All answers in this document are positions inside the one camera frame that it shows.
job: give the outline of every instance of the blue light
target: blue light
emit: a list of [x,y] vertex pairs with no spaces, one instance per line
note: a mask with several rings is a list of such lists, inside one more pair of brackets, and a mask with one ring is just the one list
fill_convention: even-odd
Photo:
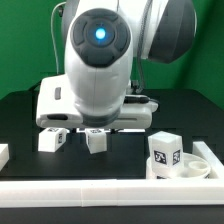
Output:
[[96,38],[98,40],[103,40],[106,36],[106,30],[103,28],[99,28],[96,30]]

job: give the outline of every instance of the black symbol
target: black symbol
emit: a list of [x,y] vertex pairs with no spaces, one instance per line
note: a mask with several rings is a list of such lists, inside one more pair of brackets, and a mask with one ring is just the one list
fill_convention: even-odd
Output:
[[58,144],[61,144],[62,143],[62,134],[59,134],[58,136]]
[[50,132],[56,132],[57,130],[59,130],[58,128],[50,128],[48,131]]
[[156,179],[166,179],[165,177],[157,176]]
[[92,132],[93,134],[97,134],[97,133],[100,133],[101,131],[100,131],[99,129],[97,129],[97,130],[91,130],[91,132]]
[[158,151],[154,151],[155,161],[162,164],[167,164],[166,154]]
[[180,162],[180,150],[173,153],[173,165]]

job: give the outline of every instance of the white cube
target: white cube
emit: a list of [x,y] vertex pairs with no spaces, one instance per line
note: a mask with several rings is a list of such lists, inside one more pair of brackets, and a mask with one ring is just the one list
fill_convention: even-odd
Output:
[[182,137],[164,131],[148,137],[152,171],[161,178],[173,178],[184,168]]
[[38,151],[56,152],[66,142],[65,128],[46,128],[39,134]]
[[91,154],[107,151],[107,135],[104,130],[86,129],[86,144]]
[[9,160],[8,144],[0,144],[0,171]]

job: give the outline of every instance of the green background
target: green background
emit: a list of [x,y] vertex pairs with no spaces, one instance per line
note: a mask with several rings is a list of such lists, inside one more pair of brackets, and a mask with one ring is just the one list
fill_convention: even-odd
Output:
[[[0,98],[55,75],[50,16],[58,0],[1,0]],[[224,1],[193,0],[197,34],[192,49],[172,64],[143,61],[149,89],[195,89],[224,109]],[[63,73],[61,19],[55,29]],[[132,76],[136,77],[136,62]]]

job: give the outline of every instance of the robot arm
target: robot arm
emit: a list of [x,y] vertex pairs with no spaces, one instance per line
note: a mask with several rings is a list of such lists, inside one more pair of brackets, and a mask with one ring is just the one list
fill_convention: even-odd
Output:
[[66,74],[43,80],[37,124],[149,127],[158,105],[124,104],[133,57],[179,58],[191,47],[195,21],[191,0],[68,0],[62,21]]

